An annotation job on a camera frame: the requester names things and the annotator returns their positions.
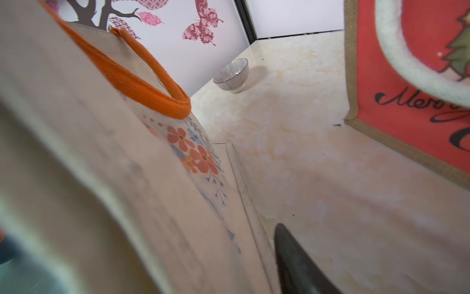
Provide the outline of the canvas tote bag orange handles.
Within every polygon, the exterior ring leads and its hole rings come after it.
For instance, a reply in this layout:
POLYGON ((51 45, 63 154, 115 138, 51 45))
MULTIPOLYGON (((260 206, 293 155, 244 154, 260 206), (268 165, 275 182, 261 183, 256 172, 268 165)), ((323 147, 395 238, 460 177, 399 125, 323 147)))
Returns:
POLYGON ((125 30, 1 3, 4 294, 277 294, 229 143, 125 30))

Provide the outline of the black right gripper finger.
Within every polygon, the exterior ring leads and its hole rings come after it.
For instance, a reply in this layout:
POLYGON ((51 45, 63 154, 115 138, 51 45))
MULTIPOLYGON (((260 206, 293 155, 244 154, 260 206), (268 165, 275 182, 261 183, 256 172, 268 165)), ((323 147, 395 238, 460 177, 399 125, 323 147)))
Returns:
POLYGON ((284 224, 275 226, 274 245, 282 294, 341 294, 284 224))

